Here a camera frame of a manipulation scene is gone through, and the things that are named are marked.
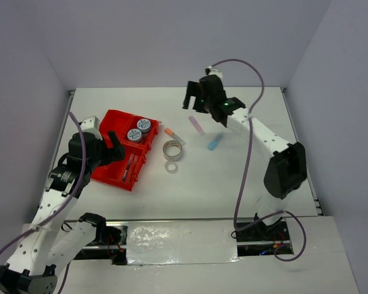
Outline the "red pen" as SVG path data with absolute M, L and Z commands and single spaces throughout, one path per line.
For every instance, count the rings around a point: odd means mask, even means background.
M 123 173 L 123 177 L 122 177 L 123 182 L 126 181 L 126 178 L 127 178 L 128 172 L 129 172 L 129 168 L 131 167 L 133 158 L 134 158 L 134 154 L 131 154 L 130 157 L 129 157 L 128 163 L 126 165 L 126 168 L 124 170 L 124 173 Z

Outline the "blue white bottle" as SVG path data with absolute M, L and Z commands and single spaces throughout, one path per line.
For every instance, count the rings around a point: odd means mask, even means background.
M 151 131 L 152 123 L 147 118 L 142 118 L 138 120 L 136 127 L 142 134 L 148 134 Z
M 132 143 L 140 143 L 143 140 L 143 133 L 137 128 L 130 129 L 127 132 L 127 139 Z

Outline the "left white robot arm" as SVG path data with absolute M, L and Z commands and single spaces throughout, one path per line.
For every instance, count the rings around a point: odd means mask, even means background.
M 110 228 L 98 214 L 84 213 L 58 243 L 68 212 L 90 183 L 98 167 L 125 158 L 125 148 L 114 131 L 108 133 L 112 146 L 87 131 L 76 133 L 57 166 L 49 173 L 42 200 L 29 229 L 16 237 L 17 248 L 0 265 L 3 293 L 53 293 L 58 275 L 89 243 L 101 244 L 121 230 Z

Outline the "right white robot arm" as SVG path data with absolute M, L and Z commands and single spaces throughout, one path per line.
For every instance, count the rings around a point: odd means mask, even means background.
M 266 161 L 263 176 L 265 194 L 259 210 L 249 225 L 234 224 L 237 232 L 253 228 L 260 239 L 269 239 L 282 220 L 289 196 L 307 180 L 305 148 L 290 143 L 255 118 L 250 109 L 236 97 L 228 98 L 221 78 L 207 75 L 199 81 L 189 81 L 183 101 L 187 109 L 195 98 L 193 110 L 208 113 L 218 123 L 246 139 L 248 154 L 257 150 Z

